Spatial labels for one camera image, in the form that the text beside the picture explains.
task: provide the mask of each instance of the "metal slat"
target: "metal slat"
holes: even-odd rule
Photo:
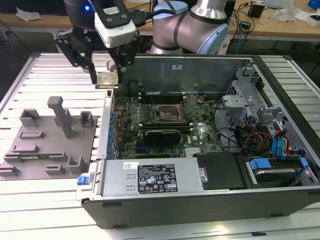
[[[320,122],[309,122],[310,126],[313,128],[314,131],[320,131]]]
[[[287,62],[287,60],[285,60],[282,57],[273,57],[273,56],[265,57],[265,56],[262,56],[261,58],[265,63],[286,63]]]
[[[107,53],[95,53],[92,55],[92,60],[95,61],[106,61],[107,60]],[[65,61],[67,60],[66,56],[63,54],[41,54],[38,57],[37,62],[41,61],[51,61],[51,62],[58,62],[58,61]]]
[[[63,100],[89,100],[105,99],[106,93],[103,91],[83,92],[20,92],[14,96],[14,100],[48,100],[49,96],[60,96]]]
[[[269,68],[291,68],[290,64],[287,62],[266,62]]]
[[[90,78],[27,78],[23,85],[91,85]]]
[[[272,73],[295,73],[296,71],[293,68],[284,68],[284,67],[270,67],[269,70]]]
[[[301,78],[277,78],[277,80],[281,85],[286,85],[286,84],[306,85],[306,82],[303,81]]]
[[[49,72],[32,72],[29,75],[29,78],[39,78],[39,79],[56,79],[56,78],[81,78],[81,79],[89,79],[90,75],[85,72],[63,72],[57,73],[55,71]]]
[[[267,87],[265,87],[263,90],[268,97],[273,98],[272,93]],[[290,98],[318,98],[314,92],[310,91],[287,91],[286,93]]]
[[[95,224],[96,222],[82,207],[52,210],[44,209],[41,211],[32,211],[32,213],[29,211],[0,213],[0,231],[72,227]]]
[[[308,105],[308,106],[304,106],[304,105],[299,105],[299,106],[296,106],[299,111],[302,113],[302,115],[304,113],[320,113],[320,107],[318,105],[314,105],[314,106],[311,106],[311,105]]]
[[[320,121],[320,112],[319,113],[304,113],[303,116],[304,116],[305,120],[307,120],[309,123]]]
[[[19,118],[5,118],[0,119],[0,126],[2,129],[20,128],[22,125]],[[97,126],[101,126],[101,121],[97,122]]]
[[[103,110],[104,110],[103,107],[68,108],[68,109],[69,109],[71,116],[79,116],[82,111],[90,111],[92,115],[98,116],[98,117],[102,116]],[[36,111],[38,112],[38,114],[40,116],[54,116],[55,115],[54,111],[50,108],[36,108]],[[22,112],[23,112],[22,108],[20,108],[20,109],[7,108],[1,113],[0,117],[1,118],[19,118],[21,116]]]
[[[105,67],[106,66],[106,60],[96,60],[94,62],[94,66],[97,67]],[[60,61],[52,61],[52,60],[40,60],[37,61],[34,65],[32,70],[36,70],[36,69],[42,69],[42,68],[46,68],[46,69],[51,69],[51,68],[56,68],[56,67],[60,67],[60,68],[67,68],[67,69],[79,69],[81,71],[83,71],[83,69],[81,67],[73,67],[70,62],[65,59],[65,60],[60,60]]]
[[[95,70],[97,72],[106,72],[107,71],[107,67],[106,66],[97,66],[95,67]],[[30,77],[34,77],[34,76],[37,76],[39,74],[58,74],[57,72],[59,72],[59,76],[61,76],[61,73],[63,74],[67,74],[67,75],[70,75],[70,74],[73,74],[73,76],[76,76],[76,74],[79,74],[79,75],[84,75],[84,76],[87,76],[87,77],[90,77],[90,75],[88,73],[85,73],[83,71],[82,68],[72,68],[72,66],[69,66],[68,68],[65,68],[65,67],[47,67],[47,68],[33,68],[31,71],[30,71]]]
[[[43,92],[106,92],[105,89],[96,89],[92,85],[22,85],[19,92],[22,93],[43,93]]]
[[[309,91],[312,92],[312,89],[308,85],[283,85],[285,91]]]
[[[92,100],[63,100],[64,108],[99,108],[104,106],[104,99]],[[8,105],[9,109],[47,109],[48,100],[15,100]]]
[[[273,73],[276,78],[282,79],[301,79],[300,75],[295,73]]]

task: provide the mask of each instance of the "gray plastic holder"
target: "gray plastic holder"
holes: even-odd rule
[[[35,119],[40,119],[40,116],[35,109],[24,109],[19,119],[25,128],[32,128],[37,127]]]
[[[79,157],[78,162],[75,162],[72,156],[69,156],[67,168],[70,169],[73,174],[81,174],[84,172],[86,164],[82,156]]]
[[[45,166],[45,172],[48,175],[63,175],[65,174],[66,170],[61,164],[50,164]]]

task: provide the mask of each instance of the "power supply label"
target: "power supply label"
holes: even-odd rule
[[[141,194],[178,192],[175,165],[139,165],[138,192]]]

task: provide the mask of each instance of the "wire bundle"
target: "wire bundle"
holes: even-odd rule
[[[241,27],[242,21],[241,21],[241,19],[240,19],[240,14],[239,14],[239,13],[242,13],[242,14],[246,15],[248,18],[251,19],[252,25],[251,25],[250,29],[243,29],[243,28]],[[247,42],[247,40],[248,40],[248,39],[247,39],[247,38],[248,38],[248,34],[251,33],[251,32],[255,29],[256,23],[255,23],[255,20],[254,20],[251,16],[249,16],[247,13],[245,13],[245,12],[243,12],[243,11],[241,11],[241,10],[233,10],[232,16],[235,18],[236,30],[235,30],[235,33],[234,33],[234,35],[233,35],[233,38],[230,40],[229,46],[235,46],[235,47],[237,47],[236,54],[239,54],[239,53],[242,51],[242,49],[244,48],[244,46],[245,46],[245,44],[246,44],[246,42]],[[245,35],[244,35],[244,38],[243,38],[243,39],[244,39],[244,43],[243,43],[243,44],[241,44],[241,41],[242,41],[241,34],[242,34],[242,33],[245,34]],[[238,44],[237,44],[237,45],[234,45],[234,44],[233,44],[235,38],[238,39]]]
[[[275,132],[277,134],[279,134],[281,131],[279,129],[276,129]],[[282,138],[285,141],[285,152],[286,152],[286,155],[290,156],[290,140],[286,137],[285,134],[282,136]]]
[[[253,150],[250,150],[248,151],[248,156],[249,157],[252,157],[254,156],[255,154],[257,153],[260,153],[260,152],[264,152],[266,151],[267,149],[269,149],[269,145],[270,145],[270,140],[272,141],[273,138],[268,134],[268,133],[265,133],[265,132],[262,132],[262,131],[255,131],[255,132],[252,132],[247,138],[246,140],[244,141],[244,144],[242,145],[242,147],[240,148],[240,152],[243,152],[244,153],[244,150],[245,150],[245,145],[249,142],[250,139],[253,139],[253,138],[256,138],[258,139],[259,141],[259,144],[258,146],[253,149]]]

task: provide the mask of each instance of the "wooden table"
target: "wooden table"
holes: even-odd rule
[[[238,9],[239,5],[248,2],[248,0],[237,0],[235,9]],[[297,8],[307,11],[308,0],[295,0]],[[126,7],[133,8],[141,5],[139,2],[127,2],[125,0]],[[140,6],[139,9],[149,10],[149,5]],[[242,9],[247,13],[249,7]],[[320,41],[320,27],[313,27],[308,23],[296,19],[294,22],[276,22],[274,18],[274,9],[266,9],[263,11],[260,18],[254,18],[255,28],[247,36],[248,39],[254,40],[273,40],[273,41],[299,41],[299,42],[319,42]],[[57,15],[41,15],[41,20],[25,22],[19,19],[15,14],[0,14],[0,19],[4,21],[13,31],[21,32],[47,32],[56,36],[58,31],[67,30],[71,28],[71,23],[68,16]],[[240,19],[242,21],[252,22],[250,18],[240,13]],[[152,23],[148,23],[145,26],[139,27],[140,34],[144,36],[151,36]],[[6,31],[3,25],[0,25],[0,31]],[[233,38],[236,32],[236,21],[232,17],[229,24],[228,35],[219,50],[219,54],[226,54],[229,41]]]
[[[248,0],[236,0],[234,9],[237,10],[242,3]],[[312,12],[308,7],[309,0],[295,0],[295,6],[303,11]],[[241,11],[248,13],[249,7],[244,7]],[[295,19],[295,21],[277,22],[275,17],[275,9],[265,9],[260,18],[253,18],[255,27],[253,31],[248,34],[247,38],[252,40],[273,40],[273,41],[296,41],[296,42],[319,42],[320,41],[320,27],[313,27],[305,21]],[[252,20],[239,13],[239,18],[242,21],[252,23]],[[236,20],[231,18],[229,23],[228,35],[219,50],[219,54],[226,54],[229,41],[234,37],[237,29]]]

